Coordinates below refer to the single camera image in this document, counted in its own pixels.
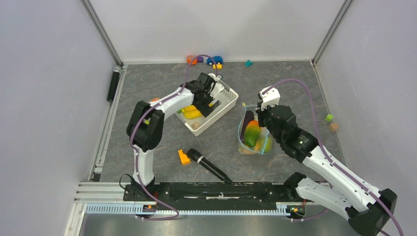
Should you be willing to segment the yellow toy banana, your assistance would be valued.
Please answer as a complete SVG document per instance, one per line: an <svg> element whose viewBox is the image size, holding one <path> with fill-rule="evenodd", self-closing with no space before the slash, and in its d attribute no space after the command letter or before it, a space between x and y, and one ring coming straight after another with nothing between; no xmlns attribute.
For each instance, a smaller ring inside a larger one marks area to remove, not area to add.
<svg viewBox="0 0 417 236"><path fill-rule="evenodd" d="M186 119L196 119L202 116L202 113L194 105L182 108L181 112Z"/></svg>

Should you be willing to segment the green toy pear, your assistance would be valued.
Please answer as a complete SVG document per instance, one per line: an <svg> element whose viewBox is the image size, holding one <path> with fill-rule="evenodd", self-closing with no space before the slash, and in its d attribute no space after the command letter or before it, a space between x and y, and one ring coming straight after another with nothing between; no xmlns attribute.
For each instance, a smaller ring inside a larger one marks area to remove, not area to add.
<svg viewBox="0 0 417 236"><path fill-rule="evenodd" d="M265 138L262 143L262 148L263 153L270 153L272 149L272 139Z"/></svg>

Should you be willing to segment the purple toy eggplant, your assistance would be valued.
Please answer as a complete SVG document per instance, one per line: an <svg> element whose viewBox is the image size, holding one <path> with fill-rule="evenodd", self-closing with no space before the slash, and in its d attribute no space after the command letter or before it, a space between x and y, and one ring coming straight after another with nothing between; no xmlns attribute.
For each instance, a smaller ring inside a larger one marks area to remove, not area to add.
<svg viewBox="0 0 417 236"><path fill-rule="evenodd" d="M244 142L244 133L246 130L246 127L248 126L249 122L253 121L255 119L254 113L252 111L245 111L244 117L240 123L240 128L239 128L239 138L240 141L243 143Z"/></svg>

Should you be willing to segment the red green toy mango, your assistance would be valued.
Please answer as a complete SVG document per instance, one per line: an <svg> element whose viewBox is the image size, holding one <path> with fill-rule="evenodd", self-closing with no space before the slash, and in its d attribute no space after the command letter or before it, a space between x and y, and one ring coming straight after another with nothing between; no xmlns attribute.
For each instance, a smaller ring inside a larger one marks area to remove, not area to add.
<svg viewBox="0 0 417 236"><path fill-rule="evenodd" d="M244 133L244 144L249 147L254 147L258 141L258 138L261 133L261 127L258 124L258 121L253 120L249 122Z"/></svg>

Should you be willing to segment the clear zip top bag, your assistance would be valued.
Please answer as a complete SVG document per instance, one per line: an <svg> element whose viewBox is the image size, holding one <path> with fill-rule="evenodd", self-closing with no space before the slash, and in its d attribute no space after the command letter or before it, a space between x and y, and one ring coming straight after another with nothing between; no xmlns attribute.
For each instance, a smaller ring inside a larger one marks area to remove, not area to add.
<svg viewBox="0 0 417 236"><path fill-rule="evenodd" d="M242 103L243 116L238 125L238 153L244 155L268 155L272 151L273 142L270 132L260 127L255 111L256 105Z"/></svg>

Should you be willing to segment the orange toy bell pepper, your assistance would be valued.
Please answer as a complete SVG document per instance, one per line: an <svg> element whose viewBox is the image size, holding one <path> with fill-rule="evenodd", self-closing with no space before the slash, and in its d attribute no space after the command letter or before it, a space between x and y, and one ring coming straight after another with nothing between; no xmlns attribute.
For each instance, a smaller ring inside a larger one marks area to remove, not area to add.
<svg viewBox="0 0 417 236"><path fill-rule="evenodd" d="M251 155L251 154L258 154L260 149L260 143L257 142L254 147L249 147L247 145L243 145L240 147L239 152L240 154Z"/></svg>

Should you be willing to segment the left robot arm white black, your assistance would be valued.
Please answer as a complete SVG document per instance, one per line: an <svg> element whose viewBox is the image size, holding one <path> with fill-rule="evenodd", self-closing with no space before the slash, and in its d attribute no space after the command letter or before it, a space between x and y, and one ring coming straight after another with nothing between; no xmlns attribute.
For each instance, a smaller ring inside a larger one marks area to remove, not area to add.
<svg viewBox="0 0 417 236"><path fill-rule="evenodd" d="M174 92L153 101L136 104L126 133L134 150L134 181L138 183L135 193L142 200L154 196L153 155L159 145L164 121L182 108L193 105L203 117L209 117L220 105L217 95L224 89L221 76L201 73L197 80L186 82Z"/></svg>

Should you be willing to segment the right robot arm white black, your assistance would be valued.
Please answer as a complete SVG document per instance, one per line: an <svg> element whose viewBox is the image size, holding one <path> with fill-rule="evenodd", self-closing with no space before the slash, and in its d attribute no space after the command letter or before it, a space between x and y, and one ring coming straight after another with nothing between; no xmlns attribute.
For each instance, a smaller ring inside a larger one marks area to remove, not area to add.
<svg viewBox="0 0 417 236"><path fill-rule="evenodd" d="M309 132L298 127L296 116L288 106L255 109L258 123L273 136L289 157L321 175L331 188L321 186L301 173L292 174L284 187L291 201L300 197L332 210L345 218L361 236L376 236L393 217L397 195L389 188L364 181L338 161Z"/></svg>

